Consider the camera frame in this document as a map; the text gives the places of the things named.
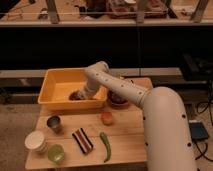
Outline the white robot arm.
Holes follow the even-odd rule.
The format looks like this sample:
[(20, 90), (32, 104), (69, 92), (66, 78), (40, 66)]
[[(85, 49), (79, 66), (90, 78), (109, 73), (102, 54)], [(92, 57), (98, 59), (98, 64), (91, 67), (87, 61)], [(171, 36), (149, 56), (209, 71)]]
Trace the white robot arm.
[(183, 101), (171, 88), (148, 89), (108, 73), (108, 64), (97, 62), (84, 69), (86, 96), (104, 86), (143, 110), (148, 171), (197, 171)]

